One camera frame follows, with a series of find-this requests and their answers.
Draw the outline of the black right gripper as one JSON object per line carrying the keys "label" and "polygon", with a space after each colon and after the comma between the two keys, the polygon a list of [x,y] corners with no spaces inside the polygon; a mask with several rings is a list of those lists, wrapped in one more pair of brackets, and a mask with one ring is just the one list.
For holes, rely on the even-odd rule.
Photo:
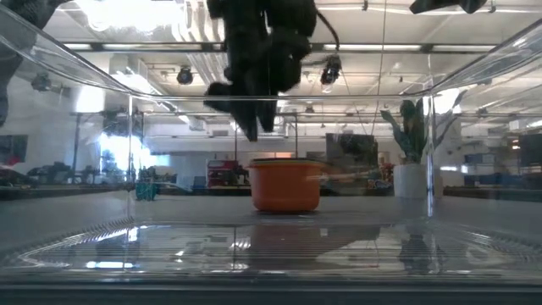
{"label": "black right gripper", "polygon": [[[276,96],[300,81],[317,24],[314,0],[207,0],[207,10],[224,23],[228,57],[228,81],[209,85],[208,96]],[[276,100],[258,104],[264,132],[274,130],[276,108]],[[247,140],[257,141],[257,102],[232,102],[231,115]]]}

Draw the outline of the orange measuring cup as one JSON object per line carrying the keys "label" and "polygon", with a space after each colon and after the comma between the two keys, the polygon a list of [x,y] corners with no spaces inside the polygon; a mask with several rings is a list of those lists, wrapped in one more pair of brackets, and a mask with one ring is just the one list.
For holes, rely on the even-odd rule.
{"label": "orange measuring cup", "polygon": [[354,195],[365,191],[368,177],[346,168],[322,164],[249,164],[252,203],[271,214],[312,212],[318,208],[321,191],[331,195]]}

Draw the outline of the teal blue measuring cup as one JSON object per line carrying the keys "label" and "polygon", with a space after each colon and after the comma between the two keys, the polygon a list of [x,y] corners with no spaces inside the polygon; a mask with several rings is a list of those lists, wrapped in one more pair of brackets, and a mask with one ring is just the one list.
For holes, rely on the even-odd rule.
{"label": "teal blue measuring cup", "polygon": [[135,184],[135,199],[137,201],[153,201],[158,193],[158,185],[151,182]]}

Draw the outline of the clear plastic basket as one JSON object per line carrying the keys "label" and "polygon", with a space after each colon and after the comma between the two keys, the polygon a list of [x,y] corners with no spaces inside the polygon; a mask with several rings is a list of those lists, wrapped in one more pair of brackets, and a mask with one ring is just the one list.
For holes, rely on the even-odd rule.
{"label": "clear plastic basket", "polygon": [[[0,303],[49,293],[443,291],[542,294],[542,0],[314,0],[309,43],[492,44],[487,53],[313,53],[276,96],[208,96],[219,53],[76,52],[65,42],[219,42],[207,0],[72,0],[43,30],[0,6],[23,60],[0,128]],[[322,85],[325,59],[340,77]],[[181,66],[193,82],[180,85]],[[402,152],[382,110],[465,89],[461,177],[442,197],[395,196]],[[274,130],[258,119],[277,101]],[[257,141],[231,104],[257,102]],[[327,133],[374,136],[364,192],[321,191],[264,213],[246,186],[207,188],[207,162],[312,158]],[[158,185],[137,201],[136,183]]]}

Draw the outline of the red cabinet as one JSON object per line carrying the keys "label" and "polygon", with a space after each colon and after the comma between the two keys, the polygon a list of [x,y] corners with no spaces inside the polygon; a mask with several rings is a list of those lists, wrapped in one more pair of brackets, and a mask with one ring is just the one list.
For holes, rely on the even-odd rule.
{"label": "red cabinet", "polygon": [[249,172],[237,160],[210,160],[207,162],[207,188],[246,186]]}

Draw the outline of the dark board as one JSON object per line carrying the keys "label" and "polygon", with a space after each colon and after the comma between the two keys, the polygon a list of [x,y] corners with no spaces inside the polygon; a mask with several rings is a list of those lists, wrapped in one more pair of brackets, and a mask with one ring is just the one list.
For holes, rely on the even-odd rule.
{"label": "dark board", "polygon": [[327,133],[326,158],[342,168],[376,167],[378,143],[374,136],[359,134]]}

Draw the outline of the long ceiling light fixture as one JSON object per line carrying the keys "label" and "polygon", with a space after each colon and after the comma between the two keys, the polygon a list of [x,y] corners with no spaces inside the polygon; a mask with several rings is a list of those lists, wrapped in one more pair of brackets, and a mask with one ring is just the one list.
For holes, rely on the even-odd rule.
{"label": "long ceiling light fixture", "polygon": [[[65,42],[64,45],[76,52],[103,53],[219,53],[225,51],[219,42]],[[353,44],[347,43],[335,48],[335,44],[314,42],[310,44],[313,53],[487,53],[495,48],[492,44]]]}

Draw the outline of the potted plant white pot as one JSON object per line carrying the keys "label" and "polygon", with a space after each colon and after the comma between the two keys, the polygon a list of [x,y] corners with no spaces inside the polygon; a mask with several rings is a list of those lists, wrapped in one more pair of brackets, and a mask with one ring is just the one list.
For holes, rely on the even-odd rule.
{"label": "potted plant white pot", "polygon": [[404,100],[399,113],[380,112],[390,124],[402,152],[393,168],[396,197],[442,197],[444,186],[457,186],[461,177],[461,101],[465,89],[440,91],[418,100]]}

